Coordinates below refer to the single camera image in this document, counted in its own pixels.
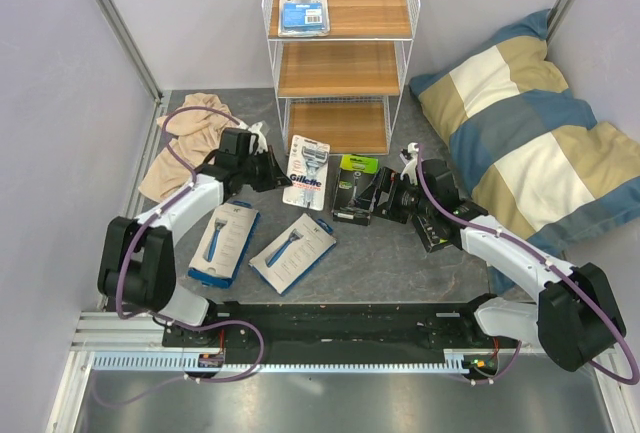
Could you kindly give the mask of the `Gillette razor white card pack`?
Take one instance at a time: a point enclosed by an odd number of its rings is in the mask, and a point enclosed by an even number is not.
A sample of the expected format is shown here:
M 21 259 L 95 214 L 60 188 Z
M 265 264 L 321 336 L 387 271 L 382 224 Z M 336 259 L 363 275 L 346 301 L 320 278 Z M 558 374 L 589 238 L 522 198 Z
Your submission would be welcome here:
M 329 144 L 300 135 L 292 137 L 286 172 L 292 185 L 283 190 L 284 204 L 324 209 L 329 157 Z

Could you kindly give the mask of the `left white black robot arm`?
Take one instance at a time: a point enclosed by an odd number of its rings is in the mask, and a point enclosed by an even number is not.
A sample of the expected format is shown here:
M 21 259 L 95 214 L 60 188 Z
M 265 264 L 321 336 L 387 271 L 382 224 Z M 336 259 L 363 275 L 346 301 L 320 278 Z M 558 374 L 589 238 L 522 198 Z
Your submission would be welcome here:
M 97 288 L 114 299 L 121 317 L 127 303 L 144 312 L 185 325 L 185 335 L 208 346 L 219 335 L 219 322 L 209 316 L 213 303 L 178 283 L 174 246 L 205 214 L 248 185 L 256 192 L 289 186 L 264 124 L 223 130 L 219 147 L 195 169 L 174 194 L 135 218 L 119 216 L 108 227 Z

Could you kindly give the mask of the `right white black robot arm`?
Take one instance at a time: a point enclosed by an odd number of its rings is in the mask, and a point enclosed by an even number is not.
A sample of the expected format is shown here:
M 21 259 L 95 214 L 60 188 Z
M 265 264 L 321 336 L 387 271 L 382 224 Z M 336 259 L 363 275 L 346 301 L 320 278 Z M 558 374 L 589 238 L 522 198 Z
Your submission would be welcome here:
M 351 203 L 397 223 L 412 221 L 424 242 L 442 240 L 496 267 L 530 302 L 488 295 L 458 321 L 467 345 L 491 337 L 530 343 L 566 371 L 575 371 L 615 344 L 626 327 L 607 276 L 592 263 L 577 267 L 504 228 L 479 205 L 460 197 L 442 160 L 411 159 L 401 172 L 381 168 L 359 180 Z

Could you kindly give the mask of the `blue Gillette razor blister pack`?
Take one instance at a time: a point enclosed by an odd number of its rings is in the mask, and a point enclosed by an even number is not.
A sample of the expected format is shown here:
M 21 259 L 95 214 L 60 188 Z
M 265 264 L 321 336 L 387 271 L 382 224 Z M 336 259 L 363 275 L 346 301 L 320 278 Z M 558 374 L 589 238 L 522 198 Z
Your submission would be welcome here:
M 279 37 L 325 37 L 329 32 L 328 0 L 279 0 Z

